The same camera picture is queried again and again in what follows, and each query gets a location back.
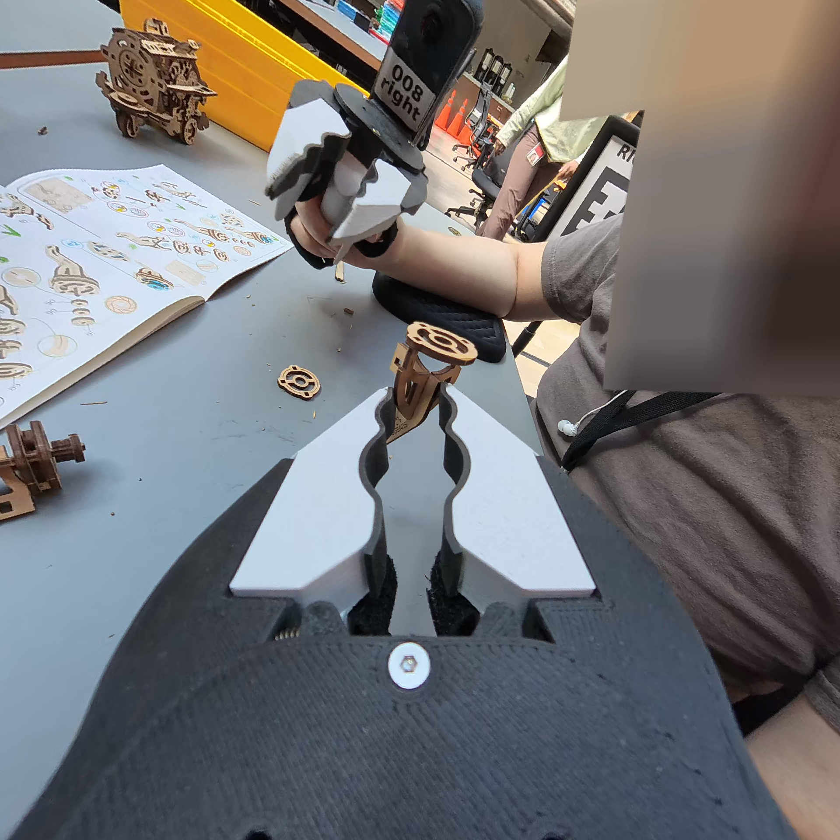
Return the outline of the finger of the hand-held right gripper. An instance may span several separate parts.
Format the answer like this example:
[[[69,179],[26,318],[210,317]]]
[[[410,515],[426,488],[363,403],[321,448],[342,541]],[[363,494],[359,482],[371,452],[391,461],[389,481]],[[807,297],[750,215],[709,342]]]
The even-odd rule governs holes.
[[[295,84],[266,166],[266,195],[275,204],[275,219],[285,219],[297,202],[325,192],[351,132],[327,81]]]
[[[347,249],[384,232],[402,213],[414,214],[425,202],[427,176],[384,160],[367,167],[358,160],[339,160],[327,188],[329,242]]]

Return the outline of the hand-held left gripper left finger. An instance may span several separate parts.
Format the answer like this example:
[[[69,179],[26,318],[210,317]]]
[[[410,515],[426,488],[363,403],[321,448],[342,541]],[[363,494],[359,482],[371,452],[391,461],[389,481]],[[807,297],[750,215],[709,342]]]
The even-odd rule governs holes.
[[[297,452],[230,582],[236,596],[329,602],[342,618],[380,593],[393,389],[381,388]]]

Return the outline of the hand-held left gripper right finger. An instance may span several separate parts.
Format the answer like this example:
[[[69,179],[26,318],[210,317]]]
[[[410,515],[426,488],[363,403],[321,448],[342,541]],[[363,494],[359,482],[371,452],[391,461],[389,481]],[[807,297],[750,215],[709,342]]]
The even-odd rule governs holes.
[[[444,504],[439,569],[447,595],[479,612],[505,602],[589,597],[595,583],[537,454],[451,384],[439,400]]]

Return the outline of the wooden lever model part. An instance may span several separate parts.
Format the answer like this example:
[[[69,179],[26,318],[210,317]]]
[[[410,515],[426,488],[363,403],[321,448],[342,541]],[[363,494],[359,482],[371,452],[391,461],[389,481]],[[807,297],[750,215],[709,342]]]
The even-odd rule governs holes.
[[[438,404],[441,386],[455,383],[461,367],[473,364],[477,356],[476,346],[453,332],[426,322],[409,324],[391,363],[395,425],[387,443],[419,426]]]

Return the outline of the person's right forearm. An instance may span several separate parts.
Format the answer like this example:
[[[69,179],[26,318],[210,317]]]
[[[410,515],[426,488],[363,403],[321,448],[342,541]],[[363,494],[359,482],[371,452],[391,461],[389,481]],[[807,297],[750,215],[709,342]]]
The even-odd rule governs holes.
[[[351,252],[357,267],[378,270],[420,290],[511,321],[555,315],[543,295],[545,244],[454,237],[399,222],[394,243],[377,259]]]

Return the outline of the person's left forearm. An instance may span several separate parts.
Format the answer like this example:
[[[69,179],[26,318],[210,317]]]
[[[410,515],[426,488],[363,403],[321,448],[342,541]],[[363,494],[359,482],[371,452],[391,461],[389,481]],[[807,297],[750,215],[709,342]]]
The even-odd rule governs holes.
[[[800,838],[839,838],[839,735],[801,695],[746,739],[752,761]]]

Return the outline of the assembled wooden steampunk model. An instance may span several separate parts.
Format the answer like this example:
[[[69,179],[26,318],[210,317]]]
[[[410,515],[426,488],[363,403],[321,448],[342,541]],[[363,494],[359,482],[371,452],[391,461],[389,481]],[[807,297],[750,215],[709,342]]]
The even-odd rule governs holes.
[[[98,72],[96,84],[124,137],[135,138],[149,124],[191,145],[208,128],[202,107],[217,94],[198,71],[200,47],[194,40],[174,38],[166,23],[153,17],[142,30],[112,30],[110,41],[101,46],[109,71]]]

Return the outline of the person's right hand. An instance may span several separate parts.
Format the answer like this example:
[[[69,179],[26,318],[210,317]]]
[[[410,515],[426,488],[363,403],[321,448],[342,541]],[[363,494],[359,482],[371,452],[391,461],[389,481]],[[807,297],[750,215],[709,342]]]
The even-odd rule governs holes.
[[[307,221],[294,209],[286,217],[285,223],[287,235],[298,253],[317,269],[336,265],[340,261],[347,261],[350,265],[360,268],[372,268],[393,246],[400,228],[399,223],[394,222],[384,232],[375,234],[372,241],[365,239],[355,243],[341,257],[338,246],[327,244],[329,226],[320,216],[316,216],[313,222]]]

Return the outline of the yellow plastic bin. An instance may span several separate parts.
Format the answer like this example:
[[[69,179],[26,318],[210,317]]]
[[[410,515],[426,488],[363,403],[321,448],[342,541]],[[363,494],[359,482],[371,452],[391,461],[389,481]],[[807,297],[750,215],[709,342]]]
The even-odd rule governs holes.
[[[206,114],[263,151],[270,151],[299,80],[347,83],[362,91],[236,1],[121,1],[120,13],[127,28],[159,18],[172,36],[200,43],[198,69],[217,92]]]

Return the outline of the black office chair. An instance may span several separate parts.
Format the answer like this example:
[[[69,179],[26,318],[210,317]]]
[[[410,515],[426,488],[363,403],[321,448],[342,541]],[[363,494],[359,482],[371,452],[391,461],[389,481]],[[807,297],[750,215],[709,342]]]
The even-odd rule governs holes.
[[[506,148],[501,154],[495,152],[495,142],[493,140],[479,140],[478,141],[478,157],[471,162],[471,180],[475,188],[469,191],[479,197],[478,206],[459,206],[450,207],[445,211],[445,215],[452,217],[454,215],[460,217],[461,215],[472,216],[476,220],[476,235],[480,235],[484,224],[494,206],[502,183],[508,173],[509,163],[516,150],[517,145],[521,139],[519,135],[511,146]]]

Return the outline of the black padded wrist rest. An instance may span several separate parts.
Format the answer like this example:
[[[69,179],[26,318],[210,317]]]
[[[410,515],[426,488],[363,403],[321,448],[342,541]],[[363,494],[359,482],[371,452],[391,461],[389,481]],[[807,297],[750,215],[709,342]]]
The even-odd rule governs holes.
[[[404,323],[426,322],[472,342],[480,361],[499,363],[506,355],[505,330],[493,314],[414,288],[380,271],[374,273],[372,291],[383,309]]]

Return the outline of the person's grey shirt torso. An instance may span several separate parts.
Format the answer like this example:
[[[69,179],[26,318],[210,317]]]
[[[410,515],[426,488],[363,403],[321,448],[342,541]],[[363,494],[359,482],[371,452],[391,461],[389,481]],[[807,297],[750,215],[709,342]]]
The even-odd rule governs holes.
[[[838,399],[723,395],[594,446],[573,482],[657,564],[744,695],[838,729]]]

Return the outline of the black framed tag sign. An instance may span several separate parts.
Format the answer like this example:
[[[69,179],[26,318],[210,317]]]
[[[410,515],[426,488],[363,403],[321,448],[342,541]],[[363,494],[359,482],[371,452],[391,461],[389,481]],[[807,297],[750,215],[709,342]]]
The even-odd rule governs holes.
[[[622,117],[607,118],[568,185],[537,226],[533,240],[567,235],[621,214],[633,173],[639,127]]]

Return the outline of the brown wooden strip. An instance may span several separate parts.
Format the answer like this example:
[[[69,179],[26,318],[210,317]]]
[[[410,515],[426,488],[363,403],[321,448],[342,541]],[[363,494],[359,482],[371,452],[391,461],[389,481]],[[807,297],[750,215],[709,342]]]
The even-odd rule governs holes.
[[[2,52],[0,68],[24,69],[101,64],[106,61],[101,49],[35,50]]]

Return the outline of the wooden gear shaft subassembly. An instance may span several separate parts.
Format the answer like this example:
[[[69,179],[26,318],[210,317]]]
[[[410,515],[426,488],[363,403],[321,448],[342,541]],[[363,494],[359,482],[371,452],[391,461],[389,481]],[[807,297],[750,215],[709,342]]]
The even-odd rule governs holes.
[[[1,498],[1,520],[35,511],[35,496],[61,488],[58,463],[85,460],[86,446],[77,434],[49,441],[41,422],[28,429],[10,424],[3,430],[10,451],[1,446],[1,478],[8,492]]]

